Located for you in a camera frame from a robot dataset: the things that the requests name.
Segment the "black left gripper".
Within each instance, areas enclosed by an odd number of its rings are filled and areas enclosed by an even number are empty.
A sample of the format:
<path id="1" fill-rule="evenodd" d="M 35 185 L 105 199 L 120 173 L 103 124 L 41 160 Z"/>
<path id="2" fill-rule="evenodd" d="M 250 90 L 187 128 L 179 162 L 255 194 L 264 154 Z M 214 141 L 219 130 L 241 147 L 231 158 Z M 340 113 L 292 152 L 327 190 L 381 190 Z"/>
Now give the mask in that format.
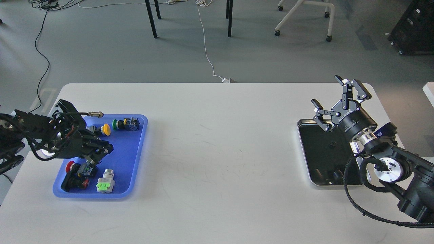
<path id="1" fill-rule="evenodd" d="M 102 158 L 114 150 L 112 144 L 100 140 L 89 130 L 75 131 L 69 138 L 57 133 L 51 142 L 51 148 L 59 151 L 53 155 L 58 159 L 85 159 L 86 163 L 81 166 L 81 175 L 85 177 L 94 177 Z"/>

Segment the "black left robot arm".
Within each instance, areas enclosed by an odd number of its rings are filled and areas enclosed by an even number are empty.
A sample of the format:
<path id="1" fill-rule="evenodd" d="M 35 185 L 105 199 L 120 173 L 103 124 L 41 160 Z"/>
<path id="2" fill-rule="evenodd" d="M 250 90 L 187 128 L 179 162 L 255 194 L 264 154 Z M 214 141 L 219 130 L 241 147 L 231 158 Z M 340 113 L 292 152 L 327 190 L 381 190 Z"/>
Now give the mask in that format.
<path id="1" fill-rule="evenodd" d="M 71 102 L 60 99 L 52 117 L 15 110 L 14 116 L 1 114 L 1 173 L 6 173 L 23 162 L 19 155 L 26 139 L 31 151 L 51 153 L 51 159 L 79 157 L 95 167 L 114 147 L 109 141 L 101 140 L 86 127 L 86 116 L 102 117 L 102 112 L 80 113 Z"/>

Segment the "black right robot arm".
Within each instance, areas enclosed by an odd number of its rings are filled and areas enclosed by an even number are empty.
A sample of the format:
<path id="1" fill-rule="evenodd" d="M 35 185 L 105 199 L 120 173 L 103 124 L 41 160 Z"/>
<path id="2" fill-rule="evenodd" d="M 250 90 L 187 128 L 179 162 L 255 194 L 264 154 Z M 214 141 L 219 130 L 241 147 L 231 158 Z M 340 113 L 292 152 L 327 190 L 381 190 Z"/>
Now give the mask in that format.
<path id="1" fill-rule="evenodd" d="M 361 152 L 348 159 L 343 174 L 343 185 L 351 204 L 374 220 L 408 228 L 433 228 L 433 163 L 397 145 L 397 127 L 387 123 L 377 129 L 377 123 L 362 108 L 361 103 L 371 99 L 371 94 L 358 80 L 335 79 L 343 87 L 342 97 L 331 110 L 325 110 L 312 99 L 315 122 L 326 132 L 338 128 L 349 143 L 359 142 Z M 391 221 L 374 215 L 360 207 L 350 196 L 347 187 L 348 168 L 357 158 L 360 181 L 367 188 L 381 193 L 392 193 L 397 207 L 416 222 Z"/>

